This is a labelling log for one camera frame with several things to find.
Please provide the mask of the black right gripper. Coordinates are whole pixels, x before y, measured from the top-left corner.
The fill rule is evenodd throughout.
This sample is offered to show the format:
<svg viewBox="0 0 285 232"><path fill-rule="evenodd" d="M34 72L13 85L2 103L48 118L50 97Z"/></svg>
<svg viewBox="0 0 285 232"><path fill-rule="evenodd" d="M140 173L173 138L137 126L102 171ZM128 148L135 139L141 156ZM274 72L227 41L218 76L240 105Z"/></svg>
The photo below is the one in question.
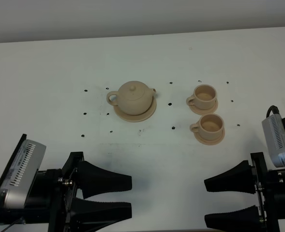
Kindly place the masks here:
<svg viewBox="0 0 285 232"><path fill-rule="evenodd" d="M235 191L255 194L255 185L266 230L279 232L280 219L285 219L285 169L268 170L262 152L251 154L252 167L247 160L217 176L204 180L208 192ZM205 215L205 223L212 229L261 229L258 207Z"/></svg>

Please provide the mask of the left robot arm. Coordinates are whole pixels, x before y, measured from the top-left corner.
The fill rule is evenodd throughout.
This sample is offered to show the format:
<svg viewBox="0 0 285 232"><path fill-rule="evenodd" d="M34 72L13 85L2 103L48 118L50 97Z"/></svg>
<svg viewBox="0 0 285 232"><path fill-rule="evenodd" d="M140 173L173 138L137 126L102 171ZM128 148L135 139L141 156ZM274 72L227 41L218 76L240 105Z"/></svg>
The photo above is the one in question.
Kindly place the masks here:
<svg viewBox="0 0 285 232"><path fill-rule="evenodd" d="M132 217L126 202L94 202L91 196L132 189L132 178L104 170L72 152L61 169L39 171L26 205L9 209L0 192L0 225L47 223L50 232L96 232Z"/></svg>

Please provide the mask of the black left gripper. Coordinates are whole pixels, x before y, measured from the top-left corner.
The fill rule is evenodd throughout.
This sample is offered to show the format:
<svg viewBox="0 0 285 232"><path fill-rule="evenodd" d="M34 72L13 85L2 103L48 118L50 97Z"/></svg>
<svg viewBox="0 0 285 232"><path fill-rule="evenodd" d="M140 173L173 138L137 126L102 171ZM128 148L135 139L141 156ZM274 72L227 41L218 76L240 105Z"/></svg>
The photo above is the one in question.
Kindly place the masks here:
<svg viewBox="0 0 285 232"><path fill-rule="evenodd" d="M83 152L72 152L61 169L37 173L26 200L26 224L47 223L49 232L96 232L132 217L130 203L74 198L76 170L84 199L132 189L131 176L104 170L83 160Z"/></svg>

